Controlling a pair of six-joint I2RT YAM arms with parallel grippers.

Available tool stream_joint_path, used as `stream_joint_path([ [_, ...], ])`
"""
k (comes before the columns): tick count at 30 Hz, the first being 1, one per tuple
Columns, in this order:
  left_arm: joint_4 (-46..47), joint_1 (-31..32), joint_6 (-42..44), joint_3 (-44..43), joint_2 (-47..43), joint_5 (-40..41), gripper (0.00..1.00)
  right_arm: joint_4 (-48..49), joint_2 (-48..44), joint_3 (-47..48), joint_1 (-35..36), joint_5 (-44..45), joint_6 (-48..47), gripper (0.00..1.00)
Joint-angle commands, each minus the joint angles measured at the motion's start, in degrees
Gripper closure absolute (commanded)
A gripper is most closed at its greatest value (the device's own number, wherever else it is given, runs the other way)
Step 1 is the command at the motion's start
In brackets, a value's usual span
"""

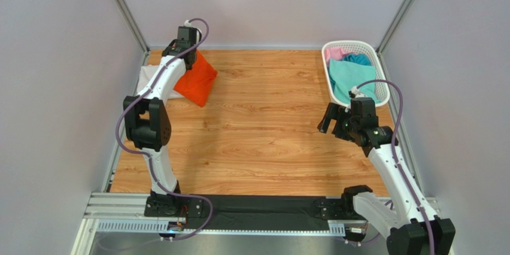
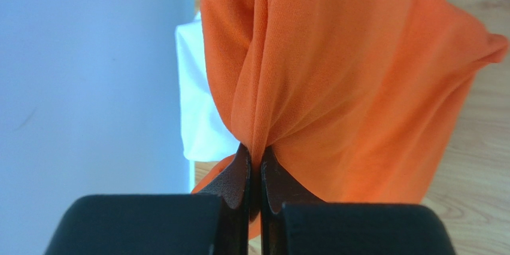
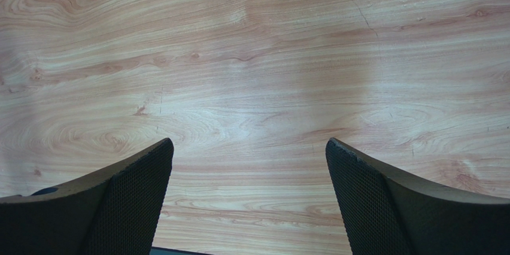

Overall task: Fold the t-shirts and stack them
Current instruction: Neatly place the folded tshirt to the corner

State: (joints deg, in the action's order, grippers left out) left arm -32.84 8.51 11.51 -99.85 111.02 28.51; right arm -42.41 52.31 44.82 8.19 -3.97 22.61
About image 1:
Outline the white t-shirt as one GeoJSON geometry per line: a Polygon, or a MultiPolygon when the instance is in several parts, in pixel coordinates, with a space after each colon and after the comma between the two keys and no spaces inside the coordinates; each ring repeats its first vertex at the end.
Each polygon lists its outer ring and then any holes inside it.
{"type": "MultiPolygon", "coordinates": [[[[157,65],[146,65],[142,66],[139,72],[139,79],[138,84],[136,88],[136,94],[140,93],[145,86],[149,83],[149,81],[152,79],[152,77],[156,74],[156,71],[158,70],[157,65]]],[[[181,99],[184,98],[184,96],[174,90],[171,90],[171,93],[169,94],[168,99],[181,99]]]]}

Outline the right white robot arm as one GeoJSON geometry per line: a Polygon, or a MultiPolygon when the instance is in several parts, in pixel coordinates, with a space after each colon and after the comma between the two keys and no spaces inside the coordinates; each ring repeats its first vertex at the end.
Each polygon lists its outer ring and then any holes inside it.
{"type": "Polygon", "coordinates": [[[331,102],[317,129],[326,133],[331,121],[336,138],[355,143],[376,168],[393,208],[368,186],[346,188],[345,209],[365,218],[385,239],[389,254],[449,254],[456,229],[428,202],[409,168],[390,126],[381,126],[371,98],[353,98],[350,105],[331,102]]]}

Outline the orange t-shirt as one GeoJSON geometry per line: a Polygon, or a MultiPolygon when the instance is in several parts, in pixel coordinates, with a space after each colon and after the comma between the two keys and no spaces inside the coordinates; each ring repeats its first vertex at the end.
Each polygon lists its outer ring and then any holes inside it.
{"type": "Polygon", "coordinates": [[[196,52],[196,62],[192,69],[177,81],[173,90],[199,107],[206,106],[208,97],[218,72],[200,51],[196,52]]]}

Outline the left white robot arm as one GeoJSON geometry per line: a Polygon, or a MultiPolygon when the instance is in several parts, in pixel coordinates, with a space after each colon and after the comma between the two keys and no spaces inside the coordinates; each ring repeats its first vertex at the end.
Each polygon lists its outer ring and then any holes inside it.
{"type": "Polygon", "coordinates": [[[198,28],[180,26],[176,39],[164,49],[160,64],[145,87],[123,101],[126,137],[143,155],[150,171],[151,192],[146,201],[146,217],[176,217],[183,211],[180,194],[169,160],[171,123],[165,104],[179,79],[196,62],[198,28]]]}

